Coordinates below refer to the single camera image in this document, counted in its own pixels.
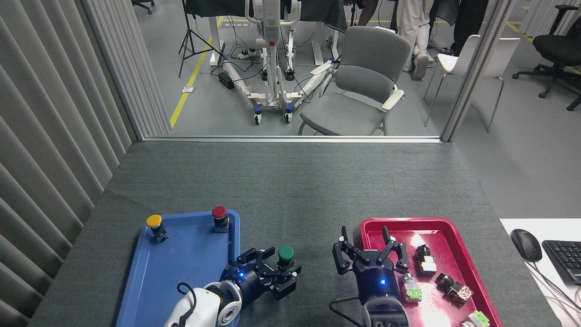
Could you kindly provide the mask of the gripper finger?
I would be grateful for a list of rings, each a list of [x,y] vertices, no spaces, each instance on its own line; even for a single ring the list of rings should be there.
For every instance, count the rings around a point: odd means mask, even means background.
[[[296,277],[301,273],[302,266],[291,266],[287,270],[276,270],[263,273],[263,284],[270,288],[277,302],[296,290]]]
[[[264,262],[264,259],[270,258],[274,253],[275,247],[270,247],[267,250],[256,250],[255,248],[250,248],[235,259],[235,267],[241,268],[247,264],[250,264],[253,267],[269,267]]]
[[[398,273],[407,273],[409,270],[409,259],[405,245],[403,243],[397,242],[395,238],[392,238],[386,226],[383,226],[382,228],[382,236],[385,243],[385,247],[382,251],[382,262],[384,265],[386,267],[388,266],[388,256],[391,251],[394,251],[398,255],[398,261],[395,264],[392,263],[391,269],[397,271]]]
[[[348,271],[352,271],[352,269],[350,269],[351,262],[345,259],[342,254],[347,254],[353,263],[355,263],[357,259],[363,260],[363,252],[348,241],[346,226],[342,226],[341,236],[339,240],[334,243],[332,254],[338,274],[345,274]]]

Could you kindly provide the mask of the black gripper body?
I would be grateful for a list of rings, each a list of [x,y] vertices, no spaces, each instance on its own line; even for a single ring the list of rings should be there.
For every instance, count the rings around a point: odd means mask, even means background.
[[[258,299],[264,292],[271,290],[260,279],[259,275],[253,271],[254,265],[227,265],[221,275],[221,281],[231,281],[240,289],[241,300],[243,302],[253,302]]]
[[[394,275],[394,264],[388,259],[377,263],[380,252],[363,250],[370,262],[357,258],[354,260],[354,274],[357,281],[360,302],[369,302],[376,297],[386,295],[400,299],[398,282]]]

